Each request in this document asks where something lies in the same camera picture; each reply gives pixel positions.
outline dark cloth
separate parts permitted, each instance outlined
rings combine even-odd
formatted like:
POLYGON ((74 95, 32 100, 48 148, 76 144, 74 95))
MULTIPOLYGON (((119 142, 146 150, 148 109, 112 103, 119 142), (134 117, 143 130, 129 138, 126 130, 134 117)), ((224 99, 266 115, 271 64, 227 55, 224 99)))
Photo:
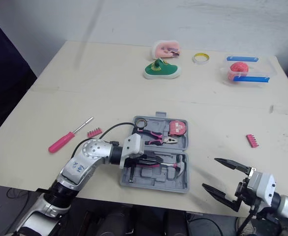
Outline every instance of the dark cloth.
POLYGON ((21 98, 36 80, 35 74, 30 70, 13 87, 0 94, 0 126, 17 106, 21 98))
POLYGON ((27 62, 0 29, 0 126, 35 80, 27 62))
POLYGON ((0 93, 18 83, 29 70, 27 62, 0 29, 0 93))

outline pink screwdriver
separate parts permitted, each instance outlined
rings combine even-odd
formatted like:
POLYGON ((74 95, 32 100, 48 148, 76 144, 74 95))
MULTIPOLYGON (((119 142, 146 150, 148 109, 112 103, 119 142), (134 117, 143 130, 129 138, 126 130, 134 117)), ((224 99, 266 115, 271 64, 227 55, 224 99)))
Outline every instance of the pink screwdriver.
POLYGON ((82 125, 80 125, 75 131, 69 132, 65 136, 61 137, 58 141, 56 141, 54 144, 52 144, 49 147, 49 152, 54 153, 60 150, 65 144, 69 142, 73 137, 75 137, 75 133, 78 132, 82 127, 84 127, 86 124, 88 124, 90 121, 92 121, 94 118, 90 117, 86 122, 84 122, 82 125))

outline hammer head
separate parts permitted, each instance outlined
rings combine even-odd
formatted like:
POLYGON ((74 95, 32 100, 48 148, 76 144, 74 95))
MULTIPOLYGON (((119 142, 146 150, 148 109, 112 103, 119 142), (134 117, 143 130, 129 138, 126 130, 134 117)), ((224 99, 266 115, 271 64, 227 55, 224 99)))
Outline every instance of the hammer head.
POLYGON ((179 162, 177 163, 176 166, 177 168, 179 168, 179 173, 177 175, 177 177, 179 177, 185 169, 185 162, 183 161, 183 155, 179 155, 179 162))

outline tape roll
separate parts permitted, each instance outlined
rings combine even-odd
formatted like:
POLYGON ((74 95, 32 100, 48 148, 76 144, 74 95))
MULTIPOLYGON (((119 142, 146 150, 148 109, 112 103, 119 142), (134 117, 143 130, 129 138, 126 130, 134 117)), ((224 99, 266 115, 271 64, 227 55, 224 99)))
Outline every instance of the tape roll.
POLYGON ((207 55, 206 53, 196 53, 192 59, 194 63, 204 64, 209 61, 209 55, 207 55))
POLYGON ((147 126, 147 121, 143 118, 140 118, 135 122, 135 125, 137 128, 143 129, 147 126))

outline pink ball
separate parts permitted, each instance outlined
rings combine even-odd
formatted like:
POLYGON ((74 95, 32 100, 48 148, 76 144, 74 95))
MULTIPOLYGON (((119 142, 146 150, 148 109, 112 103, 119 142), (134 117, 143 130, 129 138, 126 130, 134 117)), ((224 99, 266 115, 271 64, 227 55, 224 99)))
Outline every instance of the pink ball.
POLYGON ((236 73, 236 75, 234 73, 228 72, 228 79, 233 81, 233 78, 235 76, 247 76, 249 67, 246 63, 238 61, 230 66, 230 70, 234 72, 240 72, 240 73, 236 73))

